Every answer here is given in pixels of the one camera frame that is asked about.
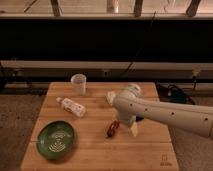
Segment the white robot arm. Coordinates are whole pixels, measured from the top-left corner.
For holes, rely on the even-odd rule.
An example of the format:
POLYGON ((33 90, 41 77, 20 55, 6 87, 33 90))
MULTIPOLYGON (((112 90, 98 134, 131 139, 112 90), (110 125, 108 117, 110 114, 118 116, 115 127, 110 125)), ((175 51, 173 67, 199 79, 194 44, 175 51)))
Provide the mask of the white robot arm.
POLYGON ((213 140, 213 107, 150 101, 141 88, 128 84, 113 100, 117 119, 132 126, 137 117, 147 118, 213 140))

